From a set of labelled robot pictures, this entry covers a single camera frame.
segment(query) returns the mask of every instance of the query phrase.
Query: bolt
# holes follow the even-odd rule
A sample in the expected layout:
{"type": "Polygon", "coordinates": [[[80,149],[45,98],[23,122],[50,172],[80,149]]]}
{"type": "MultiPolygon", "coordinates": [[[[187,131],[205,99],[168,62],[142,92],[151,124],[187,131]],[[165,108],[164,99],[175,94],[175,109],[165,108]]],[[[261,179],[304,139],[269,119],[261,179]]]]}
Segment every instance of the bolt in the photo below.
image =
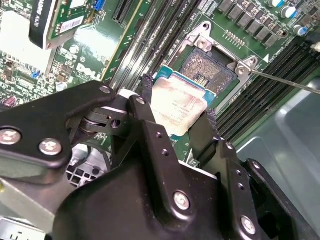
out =
{"type": "Polygon", "coordinates": [[[256,169],[260,169],[260,166],[257,162],[253,161],[252,164],[256,169]]]}
{"type": "Polygon", "coordinates": [[[142,97],[136,98],[136,101],[140,104],[146,104],[145,100],[142,97]]]}
{"type": "Polygon", "coordinates": [[[187,210],[190,207],[189,199],[182,192],[177,191],[174,196],[174,202],[181,210],[187,210]]]}
{"type": "Polygon", "coordinates": [[[234,147],[231,145],[230,142],[227,142],[227,143],[226,143],[226,146],[228,147],[228,149],[231,149],[231,150],[234,149],[234,147]]]}
{"type": "Polygon", "coordinates": [[[13,129],[0,130],[0,144],[13,145],[19,142],[21,134],[13,129]]]}
{"type": "Polygon", "coordinates": [[[246,216],[241,217],[241,223],[244,229],[248,232],[248,234],[255,235],[256,228],[253,222],[246,216]]]}
{"type": "Polygon", "coordinates": [[[40,143],[39,150],[45,155],[55,156],[61,153],[62,146],[58,140],[47,138],[40,143]]]}
{"type": "Polygon", "coordinates": [[[110,89],[107,86],[100,87],[100,91],[105,93],[105,94],[109,94],[110,93],[110,89]]]}

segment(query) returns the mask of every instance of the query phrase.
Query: blue connector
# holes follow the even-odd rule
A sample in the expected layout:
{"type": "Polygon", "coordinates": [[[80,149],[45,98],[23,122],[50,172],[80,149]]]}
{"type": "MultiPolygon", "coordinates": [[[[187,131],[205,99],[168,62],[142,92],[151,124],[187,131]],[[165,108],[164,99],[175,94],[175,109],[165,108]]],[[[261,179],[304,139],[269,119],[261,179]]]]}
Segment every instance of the blue connector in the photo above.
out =
{"type": "Polygon", "coordinates": [[[33,79],[36,79],[39,76],[40,76],[40,71],[34,71],[33,73],[31,73],[31,78],[33,79]]]}
{"type": "Polygon", "coordinates": [[[100,11],[104,6],[105,1],[106,0],[96,0],[95,4],[93,6],[93,9],[96,11],[100,11]]]}

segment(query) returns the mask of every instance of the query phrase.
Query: gray plastic surface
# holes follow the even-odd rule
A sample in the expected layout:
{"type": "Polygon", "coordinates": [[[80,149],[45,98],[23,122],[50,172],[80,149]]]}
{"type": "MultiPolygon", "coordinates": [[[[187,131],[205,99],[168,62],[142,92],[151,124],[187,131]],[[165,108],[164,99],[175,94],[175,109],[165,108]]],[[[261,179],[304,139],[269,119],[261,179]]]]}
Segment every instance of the gray plastic surface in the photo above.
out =
{"type": "MultiPolygon", "coordinates": [[[[309,87],[320,89],[320,79],[309,87]]],[[[300,91],[236,148],[265,167],[320,236],[320,95],[300,91]]]]}

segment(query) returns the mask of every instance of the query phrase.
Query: black connector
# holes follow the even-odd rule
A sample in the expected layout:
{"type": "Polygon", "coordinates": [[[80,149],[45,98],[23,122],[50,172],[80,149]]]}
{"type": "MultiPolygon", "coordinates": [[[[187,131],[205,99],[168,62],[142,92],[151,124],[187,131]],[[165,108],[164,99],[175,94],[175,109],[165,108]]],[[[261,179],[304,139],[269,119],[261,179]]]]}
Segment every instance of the black connector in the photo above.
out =
{"type": "Polygon", "coordinates": [[[116,7],[116,10],[113,14],[112,19],[118,23],[122,24],[124,20],[126,19],[126,16],[128,14],[128,11],[133,3],[133,0],[120,0],[118,3],[118,6],[116,7]]]}

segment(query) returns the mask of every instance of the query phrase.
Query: white label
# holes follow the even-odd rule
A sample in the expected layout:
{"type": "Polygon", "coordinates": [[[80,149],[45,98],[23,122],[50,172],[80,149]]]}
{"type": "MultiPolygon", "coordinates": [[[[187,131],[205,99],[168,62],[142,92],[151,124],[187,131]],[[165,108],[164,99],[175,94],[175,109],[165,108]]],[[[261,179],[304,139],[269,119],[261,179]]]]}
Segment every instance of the white label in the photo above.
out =
{"type": "Polygon", "coordinates": [[[80,26],[82,24],[82,22],[84,21],[84,18],[85,18],[85,16],[80,16],[80,17],[77,17],[77,18],[72,19],[70,21],[64,22],[61,26],[60,33],[62,34],[70,29],[73,29],[75,27],[80,26]]]}

